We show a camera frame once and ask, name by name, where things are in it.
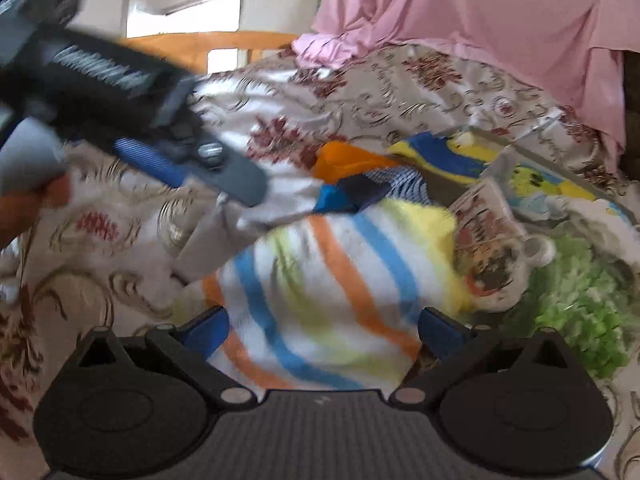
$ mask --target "window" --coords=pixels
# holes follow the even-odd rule
[[[241,0],[201,0],[166,12],[153,12],[137,2],[126,8],[126,37],[174,32],[234,32],[240,28]],[[209,52],[209,73],[238,68],[238,50]]]

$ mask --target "bed sheet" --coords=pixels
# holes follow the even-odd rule
[[[389,46],[343,70],[300,69],[290,51],[210,76],[194,108],[271,177],[247,210],[191,182],[171,190],[87,145],[68,147],[74,198],[44,212],[22,239],[20,301],[0,305],[0,478],[33,480],[46,464],[31,433],[34,407],[82,335],[96,324],[143,333],[171,312],[176,261],[215,270],[272,226],[308,213],[308,170],[329,140],[375,152],[417,132],[473,124],[521,139],[640,213],[635,184],[604,168],[596,131],[571,108],[489,65],[423,46]],[[207,251],[198,251],[208,240]],[[616,433],[601,462],[610,479],[640,479],[640,346],[602,389]]]

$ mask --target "round black cover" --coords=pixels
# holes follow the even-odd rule
[[[38,408],[35,432],[52,468],[85,478],[134,477],[176,462],[202,436],[202,396],[133,367],[78,369]]]
[[[538,364],[473,377],[440,405],[446,435],[476,462],[521,475],[558,474],[606,445],[612,417],[590,379]]]

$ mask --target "pink sheet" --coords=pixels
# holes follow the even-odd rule
[[[385,43],[421,43],[498,66],[573,106],[625,146],[623,56],[640,52],[640,0],[323,0],[303,66],[340,68]]]

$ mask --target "orange stripe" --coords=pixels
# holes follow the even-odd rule
[[[411,359],[415,359],[420,351],[420,343],[406,333],[385,325],[367,284],[338,243],[329,222],[322,216],[309,216],[307,219],[316,236],[324,263],[344,290],[357,322],[369,332],[397,345]]]
[[[225,297],[215,274],[211,274],[202,280],[202,290],[209,306],[224,305]],[[240,341],[236,331],[231,329],[222,345],[226,357],[240,372],[251,382],[265,390],[292,390],[287,381],[263,370],[249,357],[249,352]]]

